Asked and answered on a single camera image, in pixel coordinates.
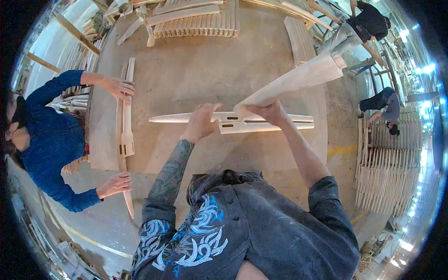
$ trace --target face mask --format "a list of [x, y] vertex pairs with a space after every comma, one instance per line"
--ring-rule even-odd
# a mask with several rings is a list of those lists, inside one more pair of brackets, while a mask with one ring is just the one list
[[17, 97], [17, 109], [11, 119], [11, 123], [15, 122], [19, 123], [17, 129], [21, 129], [28, 124], [28, 111], [26, 110], [26, 102], [23, 96]]

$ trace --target black hair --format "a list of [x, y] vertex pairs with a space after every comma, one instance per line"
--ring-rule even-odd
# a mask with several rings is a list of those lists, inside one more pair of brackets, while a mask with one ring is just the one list
[[396, 136], [400, 135], [400, 131], [398, 130], [398, 126], [396, 124], [393, 124], [392, 128], [389, 129], [389, 133], [391, 135], [396, 135]]
[[14, 99], [14, 92], [12, 90], [8, 90], [7, 94], [1, 95], [1, 148], [5, 155], [8, 155], [18, 167], [25, 170], [25, 165], [23, 164], [22, 157], [18, 154], [16, 146], [13, 144], [11, 140], [6, 140], [6, 132], [11, 125], [11, 121], [8, 120], [7, 117], [7, 109], [8, 105]]
[[391, 21], [389, 20], [389, 18], [384, 17], [384, 19], [386, 20], [386, 25], [388, 26], [388, 29], [391, 29]]

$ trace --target woman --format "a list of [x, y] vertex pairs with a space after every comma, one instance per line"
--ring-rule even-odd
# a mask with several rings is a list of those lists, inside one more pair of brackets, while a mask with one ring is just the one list
[[67, 88], [85, 84], [101, 86], [127, 103], [130, 98], [126, 94], [134, 95], [132, 82], [70, 70], [36, 89], [26, 100], [22, 96], [9, 95], [5, 102], [8, 104], [8, 121], [2, 122], [5, 153], [28, 172], [42, 191], [73, 212], [95, 205], [109, 195], [131, 190], [128, 172], [116, 174], [103, 186], [81, 194], [75, 194], [60, 174], [65, 165], [85, 154], [84, 130], [74, 116], [58, 114], [45, 105]]

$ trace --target gray shirt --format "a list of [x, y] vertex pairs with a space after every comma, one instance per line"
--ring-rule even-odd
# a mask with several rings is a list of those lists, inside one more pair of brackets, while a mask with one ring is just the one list
[[392, 93], [388, 98], [388, 108], [381, 114], [381, 117], [393, 124], [398, 122], [400, 116], [400, 101], [396, 93]]
[[351, 279], [356, 237], [333, 177], [308, 194], [310, 211], [278, 193], [260, 172], [194, 178], [179, 230], [175, 207], [148, 198], [132, 279], [235, 279], [244, 259], [269, 279]]

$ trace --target black pants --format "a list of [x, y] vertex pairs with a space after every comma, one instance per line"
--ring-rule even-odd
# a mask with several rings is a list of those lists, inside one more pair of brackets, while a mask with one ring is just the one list
[[388, 99], [395, 91], [390, 87], [385, 87], [377, 95], [361, 100], [359, 102], [359, 109], [362, 112], [367, 110], [381, 110], [388, 104]]

